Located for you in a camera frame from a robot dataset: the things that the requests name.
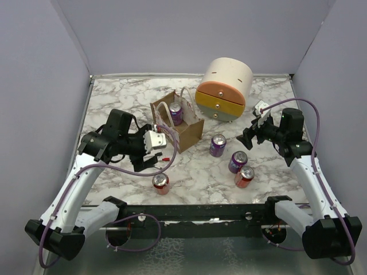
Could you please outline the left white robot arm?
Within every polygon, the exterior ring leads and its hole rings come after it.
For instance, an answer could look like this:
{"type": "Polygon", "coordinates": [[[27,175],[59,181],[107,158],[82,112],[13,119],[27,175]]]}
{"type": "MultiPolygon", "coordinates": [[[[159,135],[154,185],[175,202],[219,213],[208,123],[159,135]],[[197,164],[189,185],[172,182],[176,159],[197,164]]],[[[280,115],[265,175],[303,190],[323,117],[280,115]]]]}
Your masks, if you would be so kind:
{"type": "Polygon", "coordinates": [[[131,133],[130,126],[135,121],[133,114],[113,109],[105,124],[82,137],[71,171],[54,201],[39,219],[31,219],[25,226],[40,253],[48,250],[72,260],[85,240],[102,226],[125,223],[127,204],[114,197],[107,197],[85,214],[79,211],[91,187],[114,157],[128,156],[134,174],[157,163],[156,156],[147,160],[144,157],[152,150],[166,147],[165,135],[158,126],[150,124],[131,133]]]}

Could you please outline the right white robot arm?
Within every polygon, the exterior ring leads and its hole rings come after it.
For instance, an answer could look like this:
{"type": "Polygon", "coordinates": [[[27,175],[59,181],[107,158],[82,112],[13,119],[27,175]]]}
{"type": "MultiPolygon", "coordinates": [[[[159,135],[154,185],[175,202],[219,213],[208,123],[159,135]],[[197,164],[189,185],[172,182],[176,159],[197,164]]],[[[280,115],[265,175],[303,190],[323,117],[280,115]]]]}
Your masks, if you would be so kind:
{"type": "Polygon", "coordinates": [[[269,197],[263,210],[270,224],[284,221],[302,239],[303,249],[311,259],[356,256],[355,245],[362,230],[358,217],[351,217],[333,194],[323,175],[310,142],[303,139],[303,113],[285,108],[279,126],[274,125],[267,104],[254,108],[255,120],[237,139],[250,150],[252,138],[257,143],[268,140],[296,175],[306,195],[312,214],[301,210],[288,196],[269,197]]]}

